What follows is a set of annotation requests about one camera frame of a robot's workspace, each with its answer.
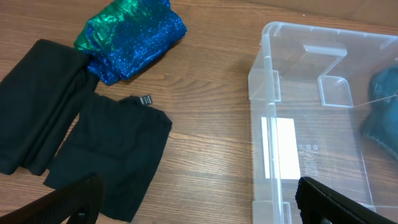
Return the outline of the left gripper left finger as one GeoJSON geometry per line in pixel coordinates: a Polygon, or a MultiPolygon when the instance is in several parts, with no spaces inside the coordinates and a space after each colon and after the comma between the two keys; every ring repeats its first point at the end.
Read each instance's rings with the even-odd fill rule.
{"type": "Polygon", "coordinates": [[[55,190],[32,203],[1,217],[1,223],[94,224],[104,199],[104,183],[90,174],[68,186],[55,190]]]}

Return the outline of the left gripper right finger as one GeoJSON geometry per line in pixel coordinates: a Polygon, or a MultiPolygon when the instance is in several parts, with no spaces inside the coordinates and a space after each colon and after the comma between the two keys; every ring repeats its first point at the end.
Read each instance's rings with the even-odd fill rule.
{"type": "Polygon", "coordinates": [[[396,224],[311,177],[301,177],[295,194],[303,224],[396,224]]]}

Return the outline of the square black garment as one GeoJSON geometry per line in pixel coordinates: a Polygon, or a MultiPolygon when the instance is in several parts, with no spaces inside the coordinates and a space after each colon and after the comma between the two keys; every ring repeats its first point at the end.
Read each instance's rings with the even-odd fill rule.
{"type": "Polygon", "coordinates": [[[100,212],[131,222],[152,181],[172,129],[167,115],[136,96],[93,94],[49,166],[44,185],[61,189],[91,173],[104,181],[100,212]]]}

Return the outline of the blue denim jeans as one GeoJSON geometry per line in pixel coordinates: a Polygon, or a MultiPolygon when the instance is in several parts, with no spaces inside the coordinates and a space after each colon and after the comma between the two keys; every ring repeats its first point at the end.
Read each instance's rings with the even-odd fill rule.
{"type": "Polygon", "coordinates": [[[362,135],[397,157],[397,65],[373,76],[368,98],[371,112],[361,125],[362,135]]]}

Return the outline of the long black garment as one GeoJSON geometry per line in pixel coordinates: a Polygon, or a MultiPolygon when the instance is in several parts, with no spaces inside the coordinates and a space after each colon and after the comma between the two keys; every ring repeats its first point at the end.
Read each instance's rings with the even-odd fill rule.
{"type": "Polygon", "coordinates": [[[1,81],[1,173],[42,175],[98,77],[82,51],[38,40],[1,81]]]}

